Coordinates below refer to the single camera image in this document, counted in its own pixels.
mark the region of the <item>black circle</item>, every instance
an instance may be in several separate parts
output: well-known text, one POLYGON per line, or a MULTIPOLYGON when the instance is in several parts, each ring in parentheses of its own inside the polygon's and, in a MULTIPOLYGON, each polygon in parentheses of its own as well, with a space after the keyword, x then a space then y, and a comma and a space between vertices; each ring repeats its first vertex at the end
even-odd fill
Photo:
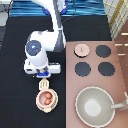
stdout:
POLYGON ((90 71, 91 71, 91 68, 89 64, 86 62, 79 62, 75 65, 75 72, 79 76, 82 76, 82 77, 87 76, 89 75, 90 71))
POLYGON ((41 43, 37 40, 28 41, 26 44, 26 52, 30 56, 36 56, 41 51, 41 43))
POLYGON ((99 45, 96 48, 96 54, 100 57, 106 58, 111 54, 111 49, 106 45, 99 45))
POLYGON ((109 62, 100 63, 98 70, 103 76, 112 76, 115 73, 114 66, 109 62))

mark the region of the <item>brown circle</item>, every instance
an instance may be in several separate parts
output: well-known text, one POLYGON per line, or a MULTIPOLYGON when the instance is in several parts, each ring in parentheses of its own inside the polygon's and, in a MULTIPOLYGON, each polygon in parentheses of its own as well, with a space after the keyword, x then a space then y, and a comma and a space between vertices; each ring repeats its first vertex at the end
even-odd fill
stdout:
POLYGON ((89 54, 90 49, 86 44, 78 44, 76 45, 74 52, 78 57, 86 57, 89 54))

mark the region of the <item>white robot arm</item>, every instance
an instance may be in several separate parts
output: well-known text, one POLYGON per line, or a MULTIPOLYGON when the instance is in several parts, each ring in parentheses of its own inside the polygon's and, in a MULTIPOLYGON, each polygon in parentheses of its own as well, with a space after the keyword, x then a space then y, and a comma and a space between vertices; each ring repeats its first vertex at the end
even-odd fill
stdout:
POLYGON ((45 7, 51 14, 53 22, 53 31, 34 31, 28 37, 25 45, 24 70, 27 74, 37 74, 48 71, 49 74, 39 76, 38 78, 48 78, 51 74, 60 73, 58 63, 49 63, 46 51, 61 52, 66 45, 66 39, 61 24, 60 12, 57 0, 32 0, 34 3, 45 7))

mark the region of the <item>white bowl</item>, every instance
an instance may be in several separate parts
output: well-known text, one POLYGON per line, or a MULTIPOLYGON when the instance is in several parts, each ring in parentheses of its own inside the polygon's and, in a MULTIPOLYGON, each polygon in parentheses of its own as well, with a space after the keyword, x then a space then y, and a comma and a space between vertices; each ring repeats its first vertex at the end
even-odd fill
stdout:
POLYGON ((112 97, 99 87, 87 87, 76 98, 76 112, 79 118, 91 127, 105 127, 114 118, 112 97))

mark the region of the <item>black table surface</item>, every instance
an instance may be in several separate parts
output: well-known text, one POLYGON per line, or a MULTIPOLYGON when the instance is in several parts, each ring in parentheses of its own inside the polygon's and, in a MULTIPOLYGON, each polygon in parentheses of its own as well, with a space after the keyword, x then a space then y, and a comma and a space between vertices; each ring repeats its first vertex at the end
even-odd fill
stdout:
MULTIPOLYGON (((111 41, 107 16, 76 16, 63 24, 67 41, 111 41)), ((36 107, 40 79, 22 74, 24 46, 33 31, 52 28, 46 17, 10 17, 0 50, 0 127, 1 128, 66 128, 66 57, 47 52, 49 62, 61 64, 60 74, 49 79, 50 88, 59 97, 56 108, 44 113, 36 107)))

